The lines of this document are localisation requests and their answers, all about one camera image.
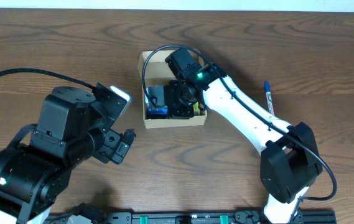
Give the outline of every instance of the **wooden surface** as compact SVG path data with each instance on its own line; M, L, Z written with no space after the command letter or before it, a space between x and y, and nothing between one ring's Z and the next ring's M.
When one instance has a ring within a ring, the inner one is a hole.
M262 207L259 155L227 120L208 112L205 126L144 128L137 60L164 44L200 49L276 115L307 123L338 181L337 196L302 208L331 208L354 223L354 14L0 9L0 70L32 67L91 84L116 85L134 101L113 126L136 130L120 166L85 161L53 212L82 202L107 212L233 210ZM32 74L0 78L0 150L20 127L36 123L44 97L59 85ZM308 195L331 191L324 172Z

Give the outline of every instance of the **wood grain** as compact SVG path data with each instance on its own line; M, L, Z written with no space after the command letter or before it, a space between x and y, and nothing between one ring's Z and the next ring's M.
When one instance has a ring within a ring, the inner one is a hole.
M107 212L266 203L258 153L216 112L209 111L205 126L144 128L137 60L164 44L200 49L263 106L268 80L276 114L314 130L338 180L333 200L301 207L332 208L339 223L354 223L354 14L0 9L0 70L51 70L119 86L134 99L114 126L137 133L123 164L85 161L53 212L82 202ZM37 122L43 99L59 85L70 83L33 74L0 78L0 150L21 126ZM330 191L322 174L308 195Z

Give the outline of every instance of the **white background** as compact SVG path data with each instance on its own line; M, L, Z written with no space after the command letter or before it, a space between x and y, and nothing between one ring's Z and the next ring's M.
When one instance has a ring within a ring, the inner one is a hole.
M0 7L354 12L354 0L0 0Z

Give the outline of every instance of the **open box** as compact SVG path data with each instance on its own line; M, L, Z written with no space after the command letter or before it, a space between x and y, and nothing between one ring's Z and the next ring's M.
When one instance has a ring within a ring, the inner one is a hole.
M166 85L170 80L176 80L169 66L165 63L165 58L168 57L174 50L161 50L154 54L146 67L145 84L146 87L155 85ZM142 77L144 63L151 51L142 52L138 61L139 75ZM204 66L204 62L198 55L191 53L193 58ZM204 125L207 119L207 111L201 111L200 115L196 115L189 119L146 119L147 106L145 103L145 93L142 88L142 108L144 112L144 124L146 128L166 128L166 127L181 127L181 126L196 126Z

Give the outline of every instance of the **marker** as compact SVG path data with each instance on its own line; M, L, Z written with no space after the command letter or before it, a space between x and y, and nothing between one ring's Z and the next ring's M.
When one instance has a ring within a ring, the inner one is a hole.
M271 86L269 86L269 82L268 81L265 82L264 86L265 86L266 102L268 104L268 111L272 115L275 115L274 107L272 106Z

